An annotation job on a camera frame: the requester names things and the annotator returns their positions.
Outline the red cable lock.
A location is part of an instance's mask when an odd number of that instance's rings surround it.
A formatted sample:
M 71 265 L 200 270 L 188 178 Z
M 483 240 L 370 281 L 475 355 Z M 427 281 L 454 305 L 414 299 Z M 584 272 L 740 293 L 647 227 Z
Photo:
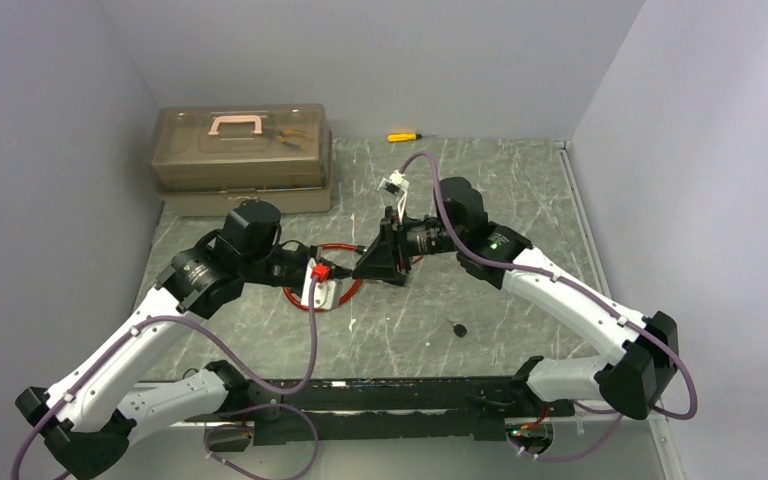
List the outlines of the red cable lock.
M 324 251 L 328 250 L 342 250 L 351 251 L 357 255 L 362 255 L 366 251 L 366 247 L 363 245 L 353 245 L 346 243 L 325 243 L 321 244 L 320 248 Z M 341 307 L 349 303 L 352 298 L 361 290 L 364 284 L 363 280 L 354 280 L 349 289 L 343 293 L 337 303 L 338 307 Z M 306 307 L 301 303 L 300 297 L 295 295 L 289 288 L 283 289 L 286 300 L 298 310 L 305 310 Z

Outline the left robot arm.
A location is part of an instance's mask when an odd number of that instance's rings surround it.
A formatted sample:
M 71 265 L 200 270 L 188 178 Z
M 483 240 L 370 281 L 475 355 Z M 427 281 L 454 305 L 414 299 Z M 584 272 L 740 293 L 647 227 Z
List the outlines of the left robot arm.
M 317 246 L 282 246 L 280 211 L 247 200 L 222 227 L 176 254 L 131 316 L 80 366 L 47 388 L 30 387 L 16 406 L 64 472 L 93 479 L 130 445 L 181 420 L 205 414 L 235 416 L 258 385 L 277 396 L 302 391 L 304 381 L 281 387 L 259 377 L 227 351 L 181 381 L 134 393 L 152 365 L 189 332 L 237 300 L 246 285 L 298 292 L 310 315 L 335 307 L 351 271 L 321 255 Z

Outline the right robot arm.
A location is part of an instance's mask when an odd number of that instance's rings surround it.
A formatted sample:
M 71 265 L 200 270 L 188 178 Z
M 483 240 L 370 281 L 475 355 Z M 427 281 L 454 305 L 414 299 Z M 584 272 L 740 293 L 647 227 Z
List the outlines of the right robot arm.
M 414 258 L 453 252 L 469 275 L 532 303 L 596 350 L 588 358 L 529 358 L 511 379 L 520 400 L 603 401 L 628 418 L 646 419 L 680 370 L 676 321 L 619 305 L 574 278 L 529 239 L 489 220 L 482 195 L 465 178 L 442 180 L 441 193 L 436 216 L 386 208 L 354 278 L 402 286 Z

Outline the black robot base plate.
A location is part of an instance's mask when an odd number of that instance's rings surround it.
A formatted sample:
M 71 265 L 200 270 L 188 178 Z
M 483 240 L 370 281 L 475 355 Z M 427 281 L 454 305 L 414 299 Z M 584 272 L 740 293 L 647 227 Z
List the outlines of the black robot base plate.
M 237 403 L 191 420 L 244 421 L 254 445 L 278 446 L 313 438 L 502 441 L 520 424 L 548 426 L 574 413 L 570 401 L 545 403 L 505 376 L 321 379 L 284 397 L 251 385 L 247 403 L 254 412 Z

